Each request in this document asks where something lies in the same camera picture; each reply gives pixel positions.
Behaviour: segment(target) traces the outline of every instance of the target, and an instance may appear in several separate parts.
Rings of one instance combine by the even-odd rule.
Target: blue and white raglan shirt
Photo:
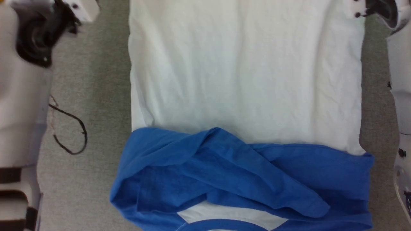
[[[373,162],[319,145],[245,144],[220,128],[142,128],[110,201],[146,231],[368,230]]]

